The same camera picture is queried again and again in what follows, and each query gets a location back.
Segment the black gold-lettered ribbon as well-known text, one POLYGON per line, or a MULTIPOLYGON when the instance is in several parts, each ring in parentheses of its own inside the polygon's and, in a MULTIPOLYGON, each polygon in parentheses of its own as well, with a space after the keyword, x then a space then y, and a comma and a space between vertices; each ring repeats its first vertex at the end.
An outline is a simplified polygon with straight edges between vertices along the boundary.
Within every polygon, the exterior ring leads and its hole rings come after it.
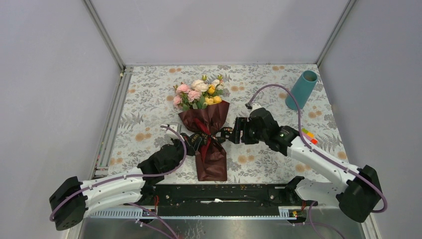
POLYGON ((203 138, 203 145, 205 146, 209 140, 214 140, 219 144, 226 142, 231 135, 233 128, 231 127, 223 127, 220 131, 213 135, 207 135, 205 133, 199 133, 203 138))

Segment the flower bouquet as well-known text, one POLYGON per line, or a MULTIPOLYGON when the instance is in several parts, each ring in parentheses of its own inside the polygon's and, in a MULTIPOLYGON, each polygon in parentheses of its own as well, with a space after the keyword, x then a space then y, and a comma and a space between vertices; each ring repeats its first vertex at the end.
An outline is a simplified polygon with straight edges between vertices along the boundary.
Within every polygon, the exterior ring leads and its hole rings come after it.
MULTIPOLYGON (((213 80, 203 75, 191 84, 181 82, 173 86, 173 104, 181 110, 182 125, 192 134, 213 135, 225 127, 229 103, 222 98, 223 80, 223 75, 217 75, 213 80)), ((211 139, 194 157, 199 181, 227 180, 227 153, 222 144, 211 139)))

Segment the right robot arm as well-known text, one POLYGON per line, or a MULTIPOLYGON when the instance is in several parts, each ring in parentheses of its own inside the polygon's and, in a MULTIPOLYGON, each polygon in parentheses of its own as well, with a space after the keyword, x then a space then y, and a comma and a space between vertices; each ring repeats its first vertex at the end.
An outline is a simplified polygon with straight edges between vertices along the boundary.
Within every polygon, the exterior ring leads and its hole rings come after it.
POLYGON ((303 200, 338 207, 347 217, 363 223, 383 200, 377 171, 362 168, 321 151, 304 135, 288 125, 278 125, 271 113, 260 107, 248 117, 237 117, 229 141, 235 144, 265 143, 272 151, 310 166, 328 181, 316 182, 295 177, 288 183, 285 197, 298 205, 303 200))

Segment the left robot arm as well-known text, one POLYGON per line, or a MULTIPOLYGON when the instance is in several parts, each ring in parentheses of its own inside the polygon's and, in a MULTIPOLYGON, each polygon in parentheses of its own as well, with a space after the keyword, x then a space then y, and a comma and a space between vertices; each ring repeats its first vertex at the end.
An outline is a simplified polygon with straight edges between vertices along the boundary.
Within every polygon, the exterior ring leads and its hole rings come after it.
POLYGON ((49 198, 50 220, 56 230, 63 231, 109 207, 137 201, 150 204, 154 192, 148 186, 164 180, 165 175, 174 172, 187 156, 194 156, 205 144, 206 140, 197 133, 191 136, 182 133, 148 159, 122 173, 86 181, 70 177, 49 198))

